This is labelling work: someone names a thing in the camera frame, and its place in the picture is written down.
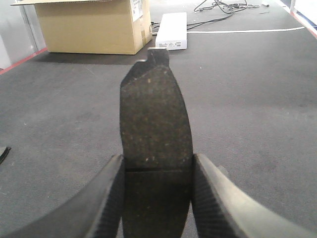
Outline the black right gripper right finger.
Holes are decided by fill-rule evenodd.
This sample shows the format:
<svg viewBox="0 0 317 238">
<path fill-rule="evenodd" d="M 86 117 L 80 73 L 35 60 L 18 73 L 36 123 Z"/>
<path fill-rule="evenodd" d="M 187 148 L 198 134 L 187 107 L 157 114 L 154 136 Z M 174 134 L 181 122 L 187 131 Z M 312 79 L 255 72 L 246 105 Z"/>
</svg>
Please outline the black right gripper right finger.
<svg viewBox="0 0 317 238">
<path fill-rule="evenodd" d="M 193 159 L 192 208 L 200 238 L 315 238 L 239 189 L 203 154 Z"/>
</svg>

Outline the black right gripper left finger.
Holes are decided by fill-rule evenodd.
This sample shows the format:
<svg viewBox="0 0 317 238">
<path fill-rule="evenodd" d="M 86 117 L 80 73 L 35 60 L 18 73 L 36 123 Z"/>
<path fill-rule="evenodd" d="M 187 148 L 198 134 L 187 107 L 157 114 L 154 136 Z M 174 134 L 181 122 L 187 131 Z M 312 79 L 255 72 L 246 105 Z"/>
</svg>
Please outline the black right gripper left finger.
<svg viewBox="0 0 317 238">
<path fill-rule="evenodd" d="M 71 199 L 8 238 L 114 238 L 124 200 L 124 158 L 113 156 Z"/>
</svg>

